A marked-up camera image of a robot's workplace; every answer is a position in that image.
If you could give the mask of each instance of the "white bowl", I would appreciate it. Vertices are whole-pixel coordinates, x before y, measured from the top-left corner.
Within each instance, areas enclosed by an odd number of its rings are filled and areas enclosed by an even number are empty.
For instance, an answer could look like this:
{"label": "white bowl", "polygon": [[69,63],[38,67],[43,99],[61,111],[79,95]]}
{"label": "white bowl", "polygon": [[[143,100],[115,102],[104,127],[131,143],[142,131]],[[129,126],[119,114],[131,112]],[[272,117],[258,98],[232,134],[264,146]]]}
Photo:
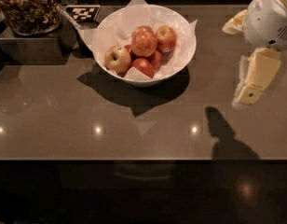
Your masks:
{"label": "white bowl", "polygon": [[[156,6],[156,5],[146,5],[144,7],[151,9],[154,12],[154,16],[156,16],[157,20],[159,20],[160,23],[168,24],[171,27],[180,28],[181,30],[183,27],[187,27],[186,29],[187,29],[187,31],[189,31],[188,30],[189,22],[184,17],[182,17],[180,14],[178,14],[177,12],[175,12],[169,8],[162,7],[162,6]],[[112,24],[112,25],[116,24],[116,20],[119,19],[119,15],[124,11],[124,9],[125,8],[122,8],[122,9],[110,14],[107,18],[105,18],[100,23],[100,25],[97,28],[98,29],[107,28],[110,26],[110,24]],[[191,35],[191,36],[187,37],[187,35],[183,34],[182,42],[186,43],[186,47],[192,46],[192,49],[190,49],[185,54],[183,54],[182,59],[177,59],[177,63],[170,64],[173,67],[170,69],[170,72],[165,73],[165,76],[157,76],[157,74],[156,74],[154,78],[147,79],[147,80],[134,80],[134,79],[127,78],[127,77],[121,77],[121,76],[117,75],[116,73],[108,70],[105,67],[105,65],[103,64],[102,59],[100,59],[100,60],[97,59],[97,57],[95,56],[95,53],[94,53],[94,57],[95,57],[95,60],[97,61],[98,65],[105,72],[107,72],[109,75],[111,75],[112,77],[116,77],[117,79],[120,79],[126,83],[133,85],[133,86],[149,87],[149,86],[156,85],[159,82],[174,76],[179,71],[181,71],[183,68],[185,68],[187,66],[187,64],[192,60],[192,57],[193,57],[195,50],[196,50],[196,37],[195,37],[195,35]]]}

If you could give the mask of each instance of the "bowl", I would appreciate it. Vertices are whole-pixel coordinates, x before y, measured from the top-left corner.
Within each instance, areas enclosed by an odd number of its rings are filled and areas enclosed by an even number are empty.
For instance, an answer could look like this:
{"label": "bowl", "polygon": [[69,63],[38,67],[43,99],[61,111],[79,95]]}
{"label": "bowl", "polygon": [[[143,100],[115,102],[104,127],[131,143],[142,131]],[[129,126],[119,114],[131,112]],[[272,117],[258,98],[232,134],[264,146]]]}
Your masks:
{"label": "bowl", "polygon": [[[97,28],[107,29],[110,26],[116,25],[117,23],[121,22],[119,21],[121,19],[120,15],[123,14],[124,9],[125,8],[121,8],[120,10],[110,14],[100,23]],[[94,58],[98,65],[110,76],[137,87],[154,86],[162,82],[163,80],[173,77],[188,65],[188,63],[192,60],[196,50],[195,24],[190,25],[191,23],[189,23],[183,16],[166,7],[157,5],[145,5],[144,9],[146,9],[146,11],[150,14],[153,14],[154,25],[151,26],[154,31],[156,31],[157,26],[161,24],[168,24],[169,26],[176,29],[178,35],[178,44],[175,51],[171,55],[170,60],[165,65],[162,65],[159,68],[153,78],[136,79],[135,77],[131,76],[122,77],[115,72],[108,70],[105,67],[105,65],[103,64],[103,52],[93,52]],[[130,20],[135,21],[134,23],[137,23],[137,25],[142,24],[141,21],[136,21],[137,18],[139,18],[140,20],[141,16],[137,16],[136,18],[135,16],[133,16]],[[131,27],[132,26],[130,26],[130,30],[128,31],[129,34],[132,34],[133,32]]]}

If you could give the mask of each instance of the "white paper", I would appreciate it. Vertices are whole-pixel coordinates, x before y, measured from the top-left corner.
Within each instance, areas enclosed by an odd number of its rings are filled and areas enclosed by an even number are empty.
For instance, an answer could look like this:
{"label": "white paper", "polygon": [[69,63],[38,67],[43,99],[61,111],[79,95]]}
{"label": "white paper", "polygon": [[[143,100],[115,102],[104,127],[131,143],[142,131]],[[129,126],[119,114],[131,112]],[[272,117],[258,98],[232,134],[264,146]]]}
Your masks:
{"label": "white paper", "polygon": [[188,23],[180,14],[161,6],[148,5],[144,0],[131,0],[129,4],[109,15],[96,29],[80,30],[80,36],[92,50],[97,63],[108,73],[122,78],[104,66],[104,54],[114,45],[131,43],[131,35],[137,26],[148,25],[154,31],[161,25],[169,25],[177,33],[176,49],[156,71],[153,78],[130,69],[123,79],[145,81],[171,77],[182,70],[192,59],[196,50],[195,27],[197,21]]}

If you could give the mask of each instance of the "countertop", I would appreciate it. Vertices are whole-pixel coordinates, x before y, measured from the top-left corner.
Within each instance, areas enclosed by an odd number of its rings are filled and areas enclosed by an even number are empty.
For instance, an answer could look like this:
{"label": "countertop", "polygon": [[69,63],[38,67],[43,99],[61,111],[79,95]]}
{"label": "countertop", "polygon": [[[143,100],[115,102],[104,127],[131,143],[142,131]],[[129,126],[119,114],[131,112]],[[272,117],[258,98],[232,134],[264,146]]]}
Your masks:
{"label": "countertop", "polygon": [[[254,47],[222,26],[246,7],[170,6],[198,20],[197,50],[151,88],[113,79],[75,52],[63,65],[6,65],[0,160],[287,160],[287,51],[256,105],[231,105],[240,56]],[[97,20],[119,8],[102,6]]]}

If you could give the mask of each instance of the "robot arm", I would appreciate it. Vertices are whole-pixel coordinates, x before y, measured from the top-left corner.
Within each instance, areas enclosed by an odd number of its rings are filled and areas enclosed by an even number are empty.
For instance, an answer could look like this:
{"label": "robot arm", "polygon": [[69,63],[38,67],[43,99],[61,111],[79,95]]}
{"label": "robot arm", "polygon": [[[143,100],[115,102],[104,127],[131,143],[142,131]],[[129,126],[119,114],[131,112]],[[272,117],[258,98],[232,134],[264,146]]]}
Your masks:
{"label": "robot arm", "polygon": [[228,34],[244,33],[256,49],[251,57],[242,57],[233,106],[255,104],[277,74],[280,53],[287,49],[287,0],[252,0],[223,27]]}

